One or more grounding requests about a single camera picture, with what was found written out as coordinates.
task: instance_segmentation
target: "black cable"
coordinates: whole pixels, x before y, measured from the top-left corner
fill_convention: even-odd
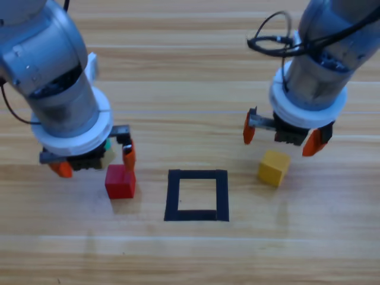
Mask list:
[[[11,105],[10,105],[9,102],[8,102],[8,99],[7,99],[6,95],[5,95],[4,85],[1,84],[0,88],[1,88],[2,97],[4,98],[4,102],[5,102],[5,104],[6,104],[7,108],[8,108],[8,110],[11,112],[11,114],[12,114],[16,119],[18,119],[20,122],[25,123],[25,124],[28,124],[28,125],[41,125],[40,122],[29,122],[29,121],[27,121],[27,120],[24,120],[24,119],[20,118],[20,117],[19,117],[19,116],[13,111]]]
[[[329,36],[321,37],[318,39],[310,40],[307,43],[302,42],[298,45],[292,45],[292,39],[289,37],[281,37],[281,36],[266,36],[266,37],[254,37],[253,39],[248,39],[247,44],[249,48],[252,50],[273,57],[279,58],[289,58],[294,56],[301,56],[308,53],[312,53],[318,50],[321,50],[329,45],[332,45],[336,42],[339,42],[342,39],[350,36],[351,34],[357,32],[362,29],[366,25],[372,24],[380,19],[380,7],[375,9],[372,13],[370,13],[366,18],[357,24],[340,31],[336,34],[331,34]],[[290,46],[286,46],[282,49],[265,49],[258,45],[258,42],[271,41],[277,43],[285,43]]]
[[[64,10],[67,12],[69,10],[70,0],[65,0]]]
[[[279,11],[279,12],[276,12],[272,15],[270,15],[267,19],[265,19],[265,21],[260,25],[259,29],[257,30],[256,32],[256,35],[254,37],[254,39],[257,39],[262,28],[264,28],[264,26],[274,17],[278,16],[278,15],[283,15],[285,16],[285,19],[286,19],[286,23],[287,23],[287,33],[286,33],[286,36],[285,36],[285,39],[290,39],[290,33],[292,32],[292,17],[290,16],[290,14],[286,11]],[[267,39],[267,40],[271,40],[272,37],[261,37],[260,39]],[[284,48],[288,48],[289,46],[291,46],[293,44],[293,40],[289,40],[289,41],[285,41],[284,42]],[[288,88],[287,88],[287,81],[285,79],[285,71],[284,71],[284,66],[285,66],[285,56],[282,57],[282,60],[281,60],[281,71],[282,71],[282,77],[283,77],[283,86],[284,86],[284,89],[286,92],[288,92]]]

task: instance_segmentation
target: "black square outline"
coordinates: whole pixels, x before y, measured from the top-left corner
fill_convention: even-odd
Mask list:
[[[181,179],[215,179],[216,210],[178,210]],[[164,221],[230,221],[226,170],[169,170]]]

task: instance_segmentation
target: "wood grain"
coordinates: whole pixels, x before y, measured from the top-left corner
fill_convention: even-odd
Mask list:
[[[349,84],[331,143],[313,158],[257,131],[270,114],[279,61],[245,34],[306,0],[72,0],[70,15],[100,57],[96,85],[137,149],[134,199],[110,201],[104,171],[70,180],[39,166],[29,126],[0,105],[0,284],[380,283],[380,55]],[[283,33],[281,18],[266,33]],[[20,116],[30,112],[6,86]],[[258,181],[267,149],[289,153],[283,185]],[[120,149],[115,148],[121,163]],[[169,169],[226,169],[230,223],[164,222]],[[181,207],[212,207],[213,184],[185,182]]]

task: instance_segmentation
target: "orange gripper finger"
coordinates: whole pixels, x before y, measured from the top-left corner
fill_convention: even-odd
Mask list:
[[[245,144],[251,143],[255,135],[255,130],[256,130],[255,128],[251,128],[249,126],[249,112],[248,112],[247,117],[245,118],[244,131],[243,131],[243,138],[244,138]]]
[[[317,152],[321,151],[326,144],[322,144],[321,142],[321,130],[316,129],[310,135],[308,141],[303,147],[302,156],[314,156]]]
[[[51,170],[58,174],[62,178],[72,178],[72,168],[71,165],[65,162],[51,163],[49,164]]]
[[[136,152],[135,152],[135,147],[134,147],[133,142],[132,142],[132,150],[127,154],[124,154],[123,152],[123,162],[124,162],[126,171],[134,171],[135,163],[136,163]]]

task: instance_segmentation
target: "cube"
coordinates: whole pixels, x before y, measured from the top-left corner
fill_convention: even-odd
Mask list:
[[[110,199],[131,199],[135,195],[135,172],[125,171],[123,164],[111,164],[107,168],[105,185]]]
[[[290,156],[269,150],[259,165],[258,177],[272,186],[280,186],[290,165]]]

